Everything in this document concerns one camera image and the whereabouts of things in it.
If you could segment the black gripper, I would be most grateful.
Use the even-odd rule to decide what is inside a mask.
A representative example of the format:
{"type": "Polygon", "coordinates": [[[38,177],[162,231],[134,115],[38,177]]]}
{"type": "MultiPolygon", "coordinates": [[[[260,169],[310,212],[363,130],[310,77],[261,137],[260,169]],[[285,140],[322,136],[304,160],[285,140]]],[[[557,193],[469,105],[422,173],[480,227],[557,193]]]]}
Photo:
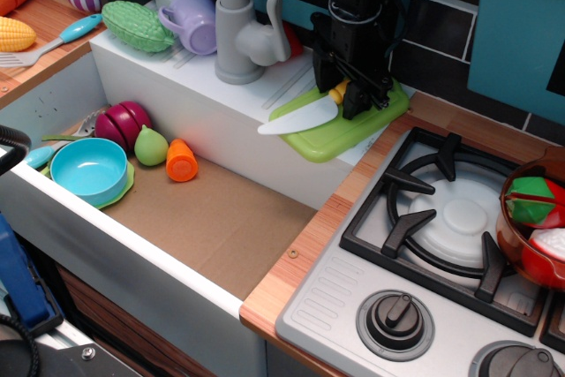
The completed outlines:
{"type": "Polygon", "coordinates": [[[385,109],[393,79],[385,65],[388,39],[380,14],[361,19],[315,12],[313,71],[316,86],[325,93],[343,80],[350,82],[343,97],[343,118],[352,120],[372,107],[385,109]]]}

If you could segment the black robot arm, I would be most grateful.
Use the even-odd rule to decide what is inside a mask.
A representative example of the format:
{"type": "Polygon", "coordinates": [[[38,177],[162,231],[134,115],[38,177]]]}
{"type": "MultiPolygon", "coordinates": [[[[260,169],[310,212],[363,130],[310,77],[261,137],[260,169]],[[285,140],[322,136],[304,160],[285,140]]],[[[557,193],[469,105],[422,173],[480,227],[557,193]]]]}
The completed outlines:
{"type": "Polygon", "coordinates": [[[389,57],[406,34],[402,0],[328,0],[328,14],[314,13],[313,70],[321,92],[349,81],[342,114],[351,120],[385,109],[393,79],[389,57]]]}

